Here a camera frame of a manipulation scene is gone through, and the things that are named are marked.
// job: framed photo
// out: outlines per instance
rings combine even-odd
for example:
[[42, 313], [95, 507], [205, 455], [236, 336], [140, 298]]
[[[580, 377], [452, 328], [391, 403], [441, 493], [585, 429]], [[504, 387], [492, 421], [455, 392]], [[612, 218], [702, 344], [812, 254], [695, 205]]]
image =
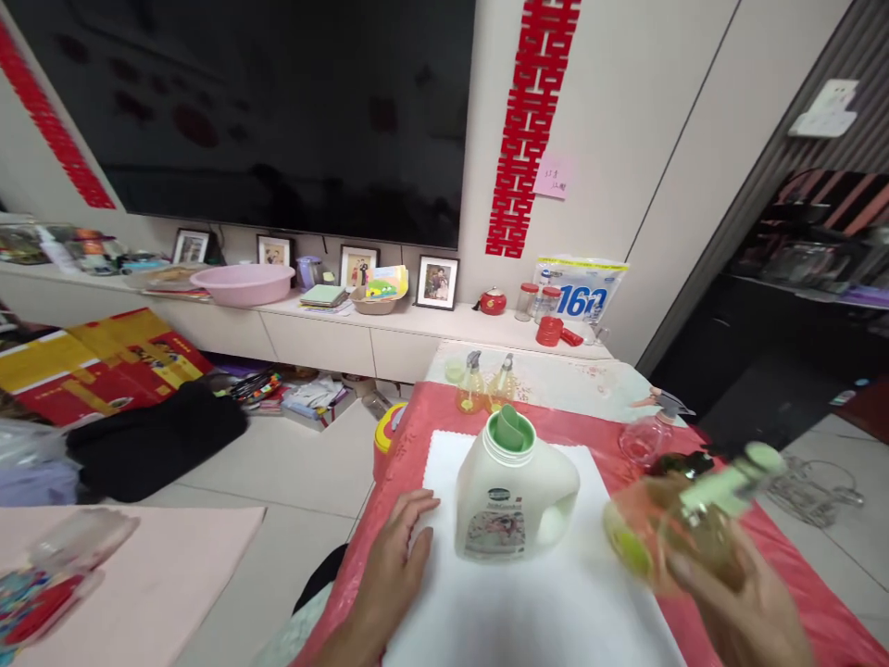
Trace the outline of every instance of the framed photo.
[[293, 266], [295, 252], [293, 239], [257, 234], [257, 264]]
[[179, 229], [176, 232], [176, 245], [173, 247], [173, 264], [181, 262], [202, 262], [207, 259], [212, 232]]
[[380, 263], [379, 248], [359, 248], [343, 245], [340, 248], [340, 285], [346, 292], [368, 283], [368, 273]]
[[417, 305], [424, 308], [453, 310], [457, 299], [459, 259], [419, 256]]

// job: tile floor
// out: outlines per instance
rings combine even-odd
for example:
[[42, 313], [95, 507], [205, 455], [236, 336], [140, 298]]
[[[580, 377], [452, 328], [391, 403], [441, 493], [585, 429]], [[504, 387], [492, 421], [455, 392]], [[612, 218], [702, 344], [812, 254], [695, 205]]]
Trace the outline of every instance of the tile floor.
[[[257, 417], [243, 437], [143, 501], [160, 507], [269, 508], [228, 587], [177, 667], [244, 667], [290, 615], [309, 575], [350, 538], [372, 484], [375, 422], [355, 404], [323, 434]], [[889, 447], [834, 417], [789, 447], [840, 462], [867, 497], [825, 531], [768, 500], [766, 511], [824, 581], [889, 647]]]

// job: yellow bottle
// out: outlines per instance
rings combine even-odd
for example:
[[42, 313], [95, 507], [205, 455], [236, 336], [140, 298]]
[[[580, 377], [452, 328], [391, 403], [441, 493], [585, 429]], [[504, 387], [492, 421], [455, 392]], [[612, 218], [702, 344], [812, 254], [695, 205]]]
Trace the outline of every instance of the yellow bottle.
[[466, 414], [475, 414], [484, 407], [484, 379], [479, 371], [481, 350], [473, 350], [466, 357], [466, 374], [457, 387], [457, 409]]
[[728, 521], [750, 508], [757, 490], [786, 469], [764, 443], [750, 443], [732, 465], [692, 484], [680, 475], [643, 477], [605, 506], [605, 532], [627, 569], [656, 594], [674, 595], [679, 585], [667, 567], [670, 553], [696, 560], [729, 588], [744, 582]]
[[507, 354], [503, 366], [488, 384], [489, 412], [498, 412], [505, 405], [512, 405], [516, 399], [516, 374], [512, 371], [512, 353]]

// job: notebook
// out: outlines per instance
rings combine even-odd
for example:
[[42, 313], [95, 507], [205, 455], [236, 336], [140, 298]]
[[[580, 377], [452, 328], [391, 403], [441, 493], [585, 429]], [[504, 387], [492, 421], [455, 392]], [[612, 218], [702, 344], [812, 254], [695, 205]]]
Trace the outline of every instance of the notebook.
[[315, 285], [300, 297], [300, 303], [307, 306], [332, 308], [343, 302], [346, 293], [340, 285]]

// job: red double happiness decoration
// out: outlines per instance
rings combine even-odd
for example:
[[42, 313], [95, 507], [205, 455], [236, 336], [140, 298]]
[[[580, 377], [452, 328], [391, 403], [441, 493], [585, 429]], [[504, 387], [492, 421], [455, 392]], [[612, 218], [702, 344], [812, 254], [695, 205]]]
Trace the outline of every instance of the red double happiness decoration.
[[534, 179], [549, 141], [558, 91], [568, 66], [580, 1], [526, 0], [503, 126], [488, 255], [520, 258], [534, 204]]
[[28, 109], [34, 124], [56, 154], [56, 159], [68, 173], [83, 201], [93, 208], [114, 208], [114, 202], [83, 159], [83, 153], [71, 139], [62, 121], [58, 119], [56, 110], [49, 103], [40, 83], [34, 79], [31, 68], [21, 56], [12, 35], [1, 19], [0, 69], [9, 79], [21, 103]]

